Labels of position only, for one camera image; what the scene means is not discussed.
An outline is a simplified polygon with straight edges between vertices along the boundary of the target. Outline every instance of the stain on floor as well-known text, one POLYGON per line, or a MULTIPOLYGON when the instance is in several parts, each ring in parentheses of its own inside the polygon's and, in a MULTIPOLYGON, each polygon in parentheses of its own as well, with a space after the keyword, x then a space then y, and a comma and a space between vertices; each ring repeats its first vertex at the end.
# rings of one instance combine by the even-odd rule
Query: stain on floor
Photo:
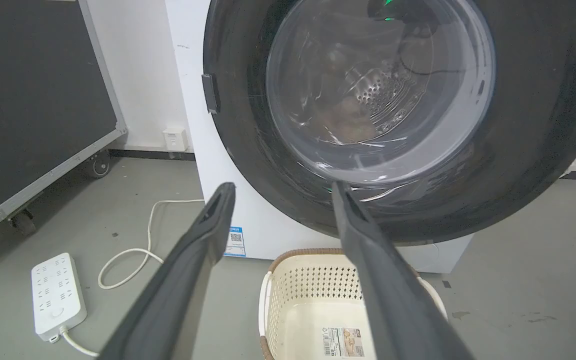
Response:
POLYGON ((465 317, 466 315, 469 315, 470 313, 471 313, 470 311, 455 311, 452 313, 452 317, 455 319, 461 320, 462 317, 465 317))
POLYGON ((544 322, 544 321, 556 321, 557 317, 546 315, 544 317, 540 317, 538 319, 530 319, 526 320, 527 322, 544 322))

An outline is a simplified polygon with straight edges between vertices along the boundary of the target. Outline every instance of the door glass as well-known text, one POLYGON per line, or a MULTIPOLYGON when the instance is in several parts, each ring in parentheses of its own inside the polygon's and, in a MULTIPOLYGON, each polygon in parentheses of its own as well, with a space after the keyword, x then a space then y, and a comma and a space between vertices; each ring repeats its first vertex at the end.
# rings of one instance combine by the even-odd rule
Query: door glass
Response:
POLYGON ((267 60, 272 120, 302 166, 355 184, 432 170, 482 121, 494 50, 468 0, 300 0, 267 60))

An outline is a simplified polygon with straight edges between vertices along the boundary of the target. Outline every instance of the qr code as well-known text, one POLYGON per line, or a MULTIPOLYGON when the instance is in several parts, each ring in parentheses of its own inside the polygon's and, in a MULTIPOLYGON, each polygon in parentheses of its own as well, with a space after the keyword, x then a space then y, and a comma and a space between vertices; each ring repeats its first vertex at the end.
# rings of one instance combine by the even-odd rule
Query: qr code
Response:
POLYGON ((242 234, 230 234, 230 241, 233 243, 243 243, 244 240, 242 239, 242 234))

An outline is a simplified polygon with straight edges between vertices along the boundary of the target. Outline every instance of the sticker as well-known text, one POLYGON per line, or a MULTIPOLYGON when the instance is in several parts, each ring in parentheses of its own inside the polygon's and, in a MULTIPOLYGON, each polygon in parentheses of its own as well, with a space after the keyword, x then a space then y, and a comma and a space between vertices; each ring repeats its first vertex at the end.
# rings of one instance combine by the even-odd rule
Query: sticker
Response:
POLYGON ((231 226, 230 233, 228 234, 228 243, 226 243, 226 252, 224 255, 246 256, 246 246, 244 246, 244 233, 242 228, 231 226))
POLYGON ((324 327, 321 330, 325 356, 364 358, 362 333, 358 328, 324 327))

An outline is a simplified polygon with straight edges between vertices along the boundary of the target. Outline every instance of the blue label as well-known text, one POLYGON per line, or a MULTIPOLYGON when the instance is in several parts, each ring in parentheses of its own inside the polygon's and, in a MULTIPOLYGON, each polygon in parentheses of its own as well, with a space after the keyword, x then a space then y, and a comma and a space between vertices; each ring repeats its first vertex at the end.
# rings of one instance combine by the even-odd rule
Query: blue label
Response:
POLYGON ((244 232, 242 228, 237 226, 230 227, 224 255, 238 256, 240 258, 246 257, 246 245, 244 245, 244 232))

